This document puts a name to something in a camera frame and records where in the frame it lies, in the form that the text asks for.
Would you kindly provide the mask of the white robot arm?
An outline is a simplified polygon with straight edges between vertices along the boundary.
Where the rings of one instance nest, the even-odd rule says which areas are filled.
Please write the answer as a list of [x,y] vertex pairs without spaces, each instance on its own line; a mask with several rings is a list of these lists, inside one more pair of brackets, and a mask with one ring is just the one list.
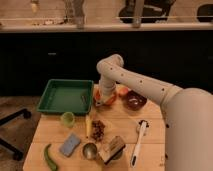
[[174,84],[123,68],[114,54],[100,60],[102,99],[121,83],[160,106],[165,116],[165,171],[213,171],[213,94]]

